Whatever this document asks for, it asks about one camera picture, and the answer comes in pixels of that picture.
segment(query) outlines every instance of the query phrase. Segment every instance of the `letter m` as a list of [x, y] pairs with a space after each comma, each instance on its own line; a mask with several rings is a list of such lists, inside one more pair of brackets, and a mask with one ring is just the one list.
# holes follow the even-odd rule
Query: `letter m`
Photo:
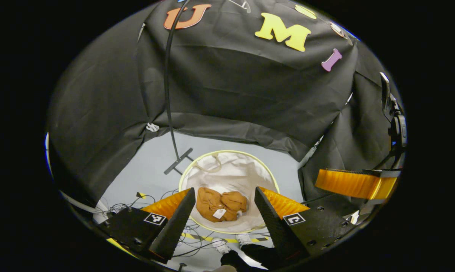
[[265, 12], [261, 13], [261, 15], [264, 17], [264, 22], [260, 31], [255, 32], [257, 37], [271, 40], [273, 38], [271, 31], [273, 31], [278, 43], [290, 37], [285, 44], [293, 49], [305, 52], [305, 40], [307, 35], [311, 33], [309, 29], [300, 25], [293, 25], [286, 28], [280, 17]]

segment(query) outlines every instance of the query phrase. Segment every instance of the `orange soft gripper pad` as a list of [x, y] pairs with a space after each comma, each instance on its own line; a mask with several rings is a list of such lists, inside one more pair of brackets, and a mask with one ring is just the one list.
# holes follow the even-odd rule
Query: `orange soft gripper pad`
[[144, 210], [145, 212], [153, 212], [156, 213], [157, 215], [164, 215], [165, 217], [167, 217], [167, 219], [170, 219], [172, 218], [172, 215], [174, 215], [175, 210], [177, 210], [177, 207], [184, 199], [184, 197], [187, 195], [187, 192], [189, 190], [190, 189], [187, 189], [179, 193], [176, 193], [172, 196], [169, 196], [168, 198], [159, 200], [156, 203], [153, 203], [152, 205], [142, 208], [141, 210]]
[[297, 212], [310, 210], [309, 207], [300, 204], [295, 200], [287, 198], [286, 196], [282, 196], [279, 193], [275, 193], [263, 187], [260, 187], [259, 189], [262, 190], [262, 192], [269, 200], [269, 202], [273, 206], [274, 210], [276, 211], [280, 219], [283, 219], [283, 216], [285, 215], [293, 215], [294, 213]]
[[396, 179], [344, 170], [320, 169], [315, 187], [354, 198], [385, 199], [392, 191]]

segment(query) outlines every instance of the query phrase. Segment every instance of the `white label tag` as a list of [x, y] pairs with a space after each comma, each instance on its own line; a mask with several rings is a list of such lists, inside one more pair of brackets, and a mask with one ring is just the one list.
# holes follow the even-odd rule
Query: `white label tag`
[[223, 217], [223, 215], [226, 213], [226, 210], [225, 209], [219, 209], [217, 210], [216, 212], [214, 212], [214, 217], [217, 218], [217, 219], [221, 219], [221, 217]]

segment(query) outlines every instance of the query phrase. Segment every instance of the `brown cloth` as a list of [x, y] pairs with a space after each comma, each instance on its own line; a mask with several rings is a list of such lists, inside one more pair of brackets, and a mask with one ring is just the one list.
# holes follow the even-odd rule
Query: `brown cloth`
[[200, 215], [211, 222], [221, 222], [221, 219], [214, 217], [214, 212], [218, 209], [226, 208], [221, 203], [221, 194], [209, 188], [201, 187], [198, 190], [198, 201], [196, 203]]
[[[198, 190], [196, 208], [202, 217], [211, 222], [234, 221], [238, 219], [238, 211], [246, 212], [247, 201], [238, 191], [223, 193], [221, 196], [217, 191], [202, 187]], [[214, 217], [214, 212], [218, 209], [226, 210], [220, 219]]]

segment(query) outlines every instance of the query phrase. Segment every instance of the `shoe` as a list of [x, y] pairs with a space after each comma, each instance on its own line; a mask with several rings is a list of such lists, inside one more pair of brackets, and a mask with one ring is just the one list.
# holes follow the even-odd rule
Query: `shoe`
[[253, 243], [251, 237], [247, 234], [236, 234], [236, 240], [238, 240], [239, 247]]
[[219, 252], [221, 254], [226, 254], [229, 251], [231, 251], [229, 246], [226, 246], [226, 241], [224, 241], [221, 238], [213, 238], [212, 247], [214, 247], [217, 250], [217, 252]]

